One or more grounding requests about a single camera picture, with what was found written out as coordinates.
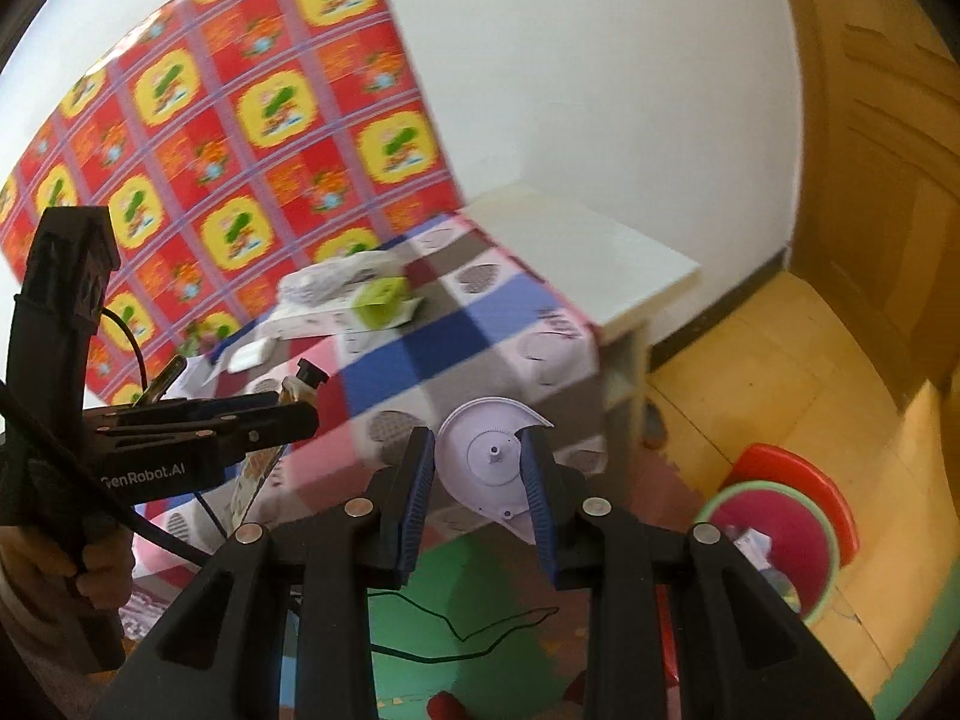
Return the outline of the person's left hand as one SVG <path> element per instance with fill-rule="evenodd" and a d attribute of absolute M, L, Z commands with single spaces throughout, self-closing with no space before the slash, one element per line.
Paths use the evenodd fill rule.
<path fill-rule="evenodd" d="M 75 562 L 36 528 L 3 527 L 2 571 L 14 596 L 39 616 L 116 611 L 132 595 L 132 541 L 117 528 Z"/>

